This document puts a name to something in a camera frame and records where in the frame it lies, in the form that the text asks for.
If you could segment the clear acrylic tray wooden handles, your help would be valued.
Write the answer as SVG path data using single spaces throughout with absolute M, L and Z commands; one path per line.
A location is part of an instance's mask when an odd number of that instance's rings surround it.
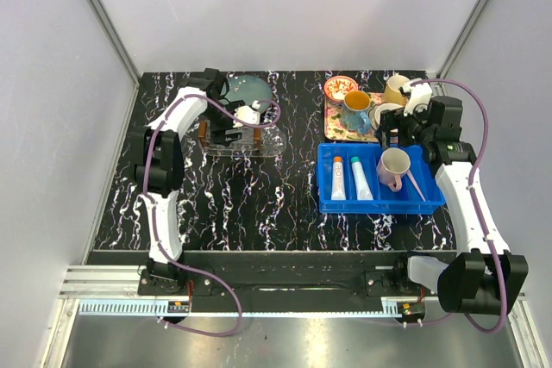
M 202 152 L 217 157 L 271 158 L 286 150 L 287 138 L 278 127 L 238 128 L 232 132 L 241 132 L 242 137 L 231 144 L 211 144 L 210 123 L 200 122 L 198 141 Z

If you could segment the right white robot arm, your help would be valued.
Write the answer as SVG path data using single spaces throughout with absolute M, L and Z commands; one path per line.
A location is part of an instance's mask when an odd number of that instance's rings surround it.
M 437 187 L 444 195 L 452 221 L 456 257 L 450 263 L 409 253 L 392 274 L 393 288 L 410 296 L 422 286 L 437 294 L 448 313 L 507 315 L 510 313 L 529 266 L 511 249 L 494 225 L 480 185 L 477 155 L 461 141 L 462 102 L 432 97 L 414 110 L 385 110 L 376 135 L 385 149 L 391 132 L 398 146 L 419 146 Z

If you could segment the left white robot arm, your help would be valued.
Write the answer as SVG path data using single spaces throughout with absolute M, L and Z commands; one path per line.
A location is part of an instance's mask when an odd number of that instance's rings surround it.
M 188 273 L 173 263 L 183 253 L 176 202 L 184 181 L 182 137 L 205 116 L 210 139 L 228 147 L 242 137 L 232 118 L 243 101 L 228 102 L 229 81 L 207 68 L 179 84 L 177 96 L 154 121 L 130 133 L 133 178 L 147 209 L 150 249 L 138 294 L 177 295 L 189 286 Z

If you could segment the pink ceramic mug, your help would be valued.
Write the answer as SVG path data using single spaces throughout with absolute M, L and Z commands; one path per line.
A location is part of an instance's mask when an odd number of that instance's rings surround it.
M 396 147 L 387 148 L 377 164 L 379 182 L 391 191 L 399 192 L 403 187 L 403 176 L 410 168 L 411 159 L 406 151 Z

